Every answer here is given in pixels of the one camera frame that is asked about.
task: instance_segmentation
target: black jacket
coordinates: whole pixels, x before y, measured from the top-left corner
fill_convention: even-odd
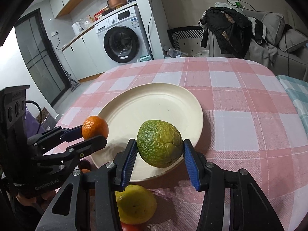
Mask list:
[[[215,34],[222,54],[233,54],[244,58],[254,36],[251,33],[251,21],[241,13],[230,8],[209,8],[200,19],[199,24]],[[206,47],[208,34],[204,30],[201,47]]]

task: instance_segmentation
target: washing machine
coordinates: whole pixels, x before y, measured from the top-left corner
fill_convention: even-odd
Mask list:
[[[149,42],[137,6],[102,20],[95,30],[111,68],[148,55]]]

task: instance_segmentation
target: kitchen counter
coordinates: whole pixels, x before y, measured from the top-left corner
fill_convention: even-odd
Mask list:
[[[122,6],[122,7],[118,8],[118,9],[115,9],[114,11],[112,11],[112,12],[106,14],[105,16],[101,17],[99,20],[97,20],[97,21],[91,23],[90,26],[89,26],[87,29],[84,29],[83,31],[81,31],[81,32],[80,32],[78,35],[76,35],[72,40],[70,40],[67,44],[65,44],[65,45],[61,48],[61,51],[63,52],[64,50],[66,50],[74,41],[76,41],[76,40],[79,39],[81,36],[83,36],[85,33],[87,33],[88,31],[90,31],[91,29],[93,29],[94,26],[95,26],[95,24],[101,22],[102,20],[108,18],[109,16],[112,16],[112,15],[114,15],[114,14],[120,12],[121,10],[124,10],[124,9],[126,9],[126,8],[129,8],[129,7],[134,6],[134,5],[136,5],[136,4],[137,4],[136,1],[131,2],[131,3],[128,3],[128,4],[126,4],[126,5]]]

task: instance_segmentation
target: yellow fruit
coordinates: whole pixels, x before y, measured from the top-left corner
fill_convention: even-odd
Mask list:
[[[107,138],[109,134],[108,124],[97,115],[90,116],[84,121],[81,127],[81,133],[85,140],[98,135]]]
[[[149,190],[139,185],[128,185],[123,192],[115,193],[121,222],[141,224],[155,213],[156,199]]]

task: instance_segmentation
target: wooden shelf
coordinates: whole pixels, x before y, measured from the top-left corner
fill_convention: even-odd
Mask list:
[[[83,0],[69,0],[69,2],[61,9],[56,18],[69,14]]]

